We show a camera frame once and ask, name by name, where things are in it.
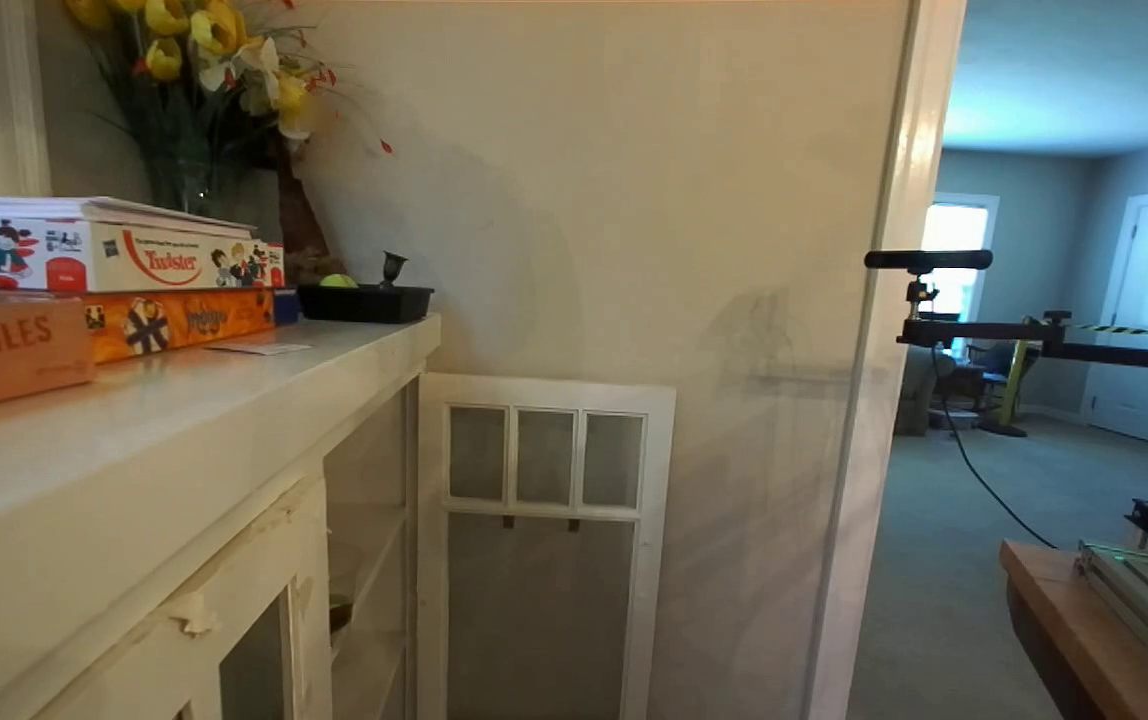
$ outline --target white wooden gate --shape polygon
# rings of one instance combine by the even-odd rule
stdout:
[[[420,384],[420,720],[449,716],[449,512],[495,521],[633,523],[619,720],[649,716],[654,626],[674,456],[674,387],[514,375],[424,375]],[[559,480],[534,482],[527,458],[555,437]],[[595,446],[627,446],[633,472],[595,475]]]

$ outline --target cabinet door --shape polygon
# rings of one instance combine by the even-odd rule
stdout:
[[[326,482],[298,482],[39,716],[330,720]]]

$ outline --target cardboard box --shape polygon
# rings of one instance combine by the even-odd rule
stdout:
[[[80,298],[0,295],[0,398],[92,379]]]
[[[276,326],[276,292],[92,292],[80,295],[92,359],[138,359]]]
[[[0,289],[285,289],[285,247],[243,223],[149,203],[0,194]]]

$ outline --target flower vase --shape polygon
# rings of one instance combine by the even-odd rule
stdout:
[[[162,207],[213,214],[217,169],[209,156],[149,156],[149,184]]]

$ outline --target wooden table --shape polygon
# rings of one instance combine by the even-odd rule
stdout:
[[[1148,720],[1148,648],[1078,551],[1004,544],[1013,626],[1063,716]]]

